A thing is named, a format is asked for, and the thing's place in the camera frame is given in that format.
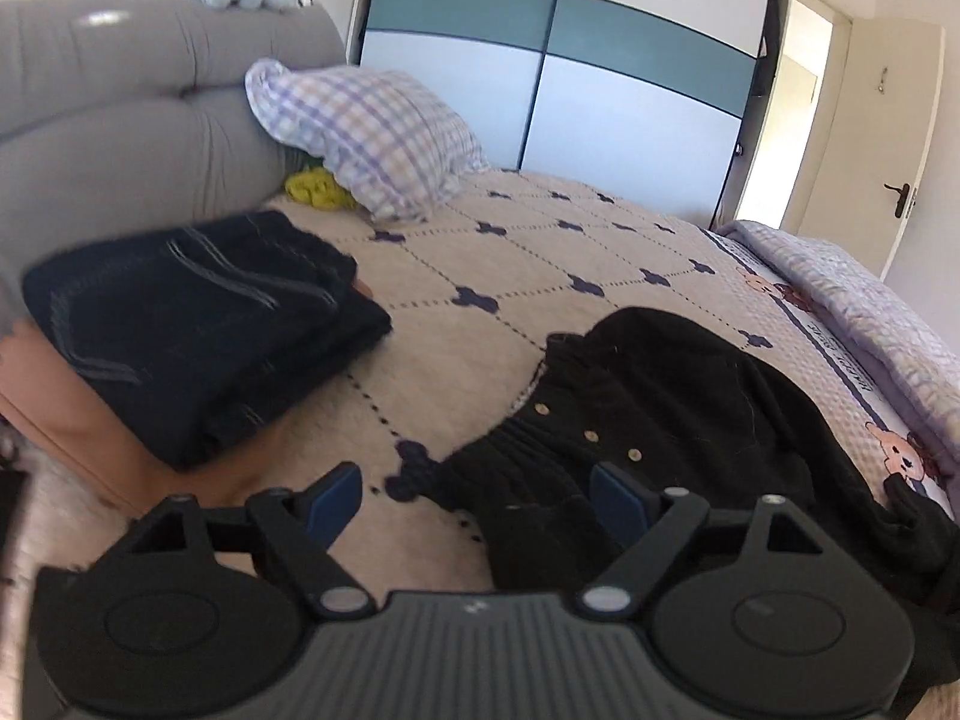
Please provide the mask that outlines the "yellow green small item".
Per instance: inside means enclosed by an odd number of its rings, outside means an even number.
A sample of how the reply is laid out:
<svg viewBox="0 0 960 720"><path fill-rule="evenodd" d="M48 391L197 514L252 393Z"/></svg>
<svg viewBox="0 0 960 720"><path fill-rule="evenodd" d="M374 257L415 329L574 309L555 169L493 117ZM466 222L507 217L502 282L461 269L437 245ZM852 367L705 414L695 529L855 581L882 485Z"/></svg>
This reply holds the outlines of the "yellow green small item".
<svg viewBox="0 0 960 720"><path fill-rule="evenodd" d="M313 167L288 177L285 192L293 202L322 211L358 210L353 195L324 167Z"/></svg>

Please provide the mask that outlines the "beige patterned bedspread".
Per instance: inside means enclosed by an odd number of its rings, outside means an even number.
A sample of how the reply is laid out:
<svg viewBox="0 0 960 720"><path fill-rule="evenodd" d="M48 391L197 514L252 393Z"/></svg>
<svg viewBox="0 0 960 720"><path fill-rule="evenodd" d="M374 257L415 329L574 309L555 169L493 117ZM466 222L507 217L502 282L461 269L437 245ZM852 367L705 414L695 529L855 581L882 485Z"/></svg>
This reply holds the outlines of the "beige patterned bedspread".
<svg viewBox="0 0 960 720"><path fill-rule="evenodd" d="M754 282L734 244L579 185L489 172L427 224L376 229L291 206L291 221L358 260L391 334L324 385L257 447L213 468L203 499L299 486L358 461L363 507L334 553L374 593L485 590L477 528L386 481L405 450L444 457L501 421L555 332L613 310L688 317L768 361L811 395L871 486L884 481L876 427L898 418L811 316Z"/></svg>

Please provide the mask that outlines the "white teal wardrobe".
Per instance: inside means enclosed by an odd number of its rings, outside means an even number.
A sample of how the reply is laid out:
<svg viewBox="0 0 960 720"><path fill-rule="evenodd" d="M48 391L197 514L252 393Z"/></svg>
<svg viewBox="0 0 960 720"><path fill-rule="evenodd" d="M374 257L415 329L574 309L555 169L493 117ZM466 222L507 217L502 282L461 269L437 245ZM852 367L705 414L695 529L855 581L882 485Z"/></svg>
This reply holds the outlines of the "white teal wardrobe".
<svg viewBox="0 0 960 720"><path fill-rule="evenodd" d="M415 76L497 166L708 223L776 0L368 0L359 58Z"/></svg>

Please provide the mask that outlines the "cream door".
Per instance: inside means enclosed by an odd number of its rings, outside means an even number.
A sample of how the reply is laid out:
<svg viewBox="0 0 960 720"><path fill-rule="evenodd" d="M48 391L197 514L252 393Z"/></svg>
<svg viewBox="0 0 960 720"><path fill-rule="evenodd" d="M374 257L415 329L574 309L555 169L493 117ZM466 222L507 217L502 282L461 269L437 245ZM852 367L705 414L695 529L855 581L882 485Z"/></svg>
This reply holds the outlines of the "cream door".
<svg viewBox="0 0 960 720"><path fill-rule="evenodd" d="M945 66L942 26L854 21L801 238L830 241L887 276L928 162Z"/></svg>

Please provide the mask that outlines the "grey padded headboard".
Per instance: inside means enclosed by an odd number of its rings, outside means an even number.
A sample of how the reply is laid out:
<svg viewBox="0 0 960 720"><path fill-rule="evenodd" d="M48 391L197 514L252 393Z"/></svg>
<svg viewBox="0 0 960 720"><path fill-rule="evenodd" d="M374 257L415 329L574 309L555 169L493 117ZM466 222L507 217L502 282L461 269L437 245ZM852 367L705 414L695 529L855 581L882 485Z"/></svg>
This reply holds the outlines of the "grey padded headboard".
<svg viewBox="0 0 960 720"><path fill-rule="evenodd" d="M195 0L3 0L2 323L59 250L257 208L301 156L268 137L244 76L343 64L320 7Z"/></svg>

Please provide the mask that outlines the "plaid pillow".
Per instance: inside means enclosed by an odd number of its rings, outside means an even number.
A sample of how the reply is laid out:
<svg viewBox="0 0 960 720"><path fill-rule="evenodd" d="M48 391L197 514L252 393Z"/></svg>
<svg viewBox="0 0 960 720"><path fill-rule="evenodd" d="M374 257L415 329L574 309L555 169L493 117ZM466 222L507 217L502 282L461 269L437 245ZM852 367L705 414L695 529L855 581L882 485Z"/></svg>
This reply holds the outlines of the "plaid pillow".
<svg viewBox="0 0 960 720"><path fill-rule="evenodd" d="M244 87L263 130L321 160L373 220L425 221L462 177L490 169L467 122L402 71L260 59Z"/></svg>

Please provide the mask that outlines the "black fleece garment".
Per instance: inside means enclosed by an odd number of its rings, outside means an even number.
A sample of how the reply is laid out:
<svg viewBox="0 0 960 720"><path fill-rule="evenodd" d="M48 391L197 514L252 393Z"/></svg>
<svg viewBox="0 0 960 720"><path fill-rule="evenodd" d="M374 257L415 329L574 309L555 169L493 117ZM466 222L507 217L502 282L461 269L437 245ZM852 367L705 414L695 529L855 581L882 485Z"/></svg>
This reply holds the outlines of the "black fleece garment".
<svg viewBox="0 0 960 720"><path fill-rule="evenodd" d="M555 333L514 415L444 460L415 442L398 451L387 494L469 514L508 592L577 592L619 555L589 499L602 461L720 509L781 494L910 618L916 655L896 715L957 679L957 525L901 476L873 493L791 379L685 317L628 307L582 335Z"/></svg>

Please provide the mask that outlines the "folded dark navy clothes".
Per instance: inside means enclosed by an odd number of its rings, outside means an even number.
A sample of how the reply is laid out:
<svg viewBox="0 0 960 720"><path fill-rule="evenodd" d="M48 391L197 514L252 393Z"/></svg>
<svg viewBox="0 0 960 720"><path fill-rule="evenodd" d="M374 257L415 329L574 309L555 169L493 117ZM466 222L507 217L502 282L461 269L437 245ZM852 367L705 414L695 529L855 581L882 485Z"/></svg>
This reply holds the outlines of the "folded dark navy clothes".
<svg viewBox="0 0 960 720"><path fill-rule="evenodd" d="M41 332L178 472L285 415L391 331L358 263L279 211L96 242L39 263Z"/></svg>

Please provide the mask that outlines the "folded lilac quilt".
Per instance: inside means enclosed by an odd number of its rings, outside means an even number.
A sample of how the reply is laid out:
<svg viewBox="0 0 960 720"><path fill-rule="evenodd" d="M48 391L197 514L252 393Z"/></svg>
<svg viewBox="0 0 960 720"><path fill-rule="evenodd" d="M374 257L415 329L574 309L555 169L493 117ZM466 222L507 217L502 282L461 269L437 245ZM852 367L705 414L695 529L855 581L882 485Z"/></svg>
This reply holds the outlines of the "folded lilac quilt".
<svg viewBox="0 0 960 720"><path fill-rule="evenodd" d="M862 358L944 470L958 466L958 358L903 299L838 245L756 221L721 229L804 291Z"/></svg>

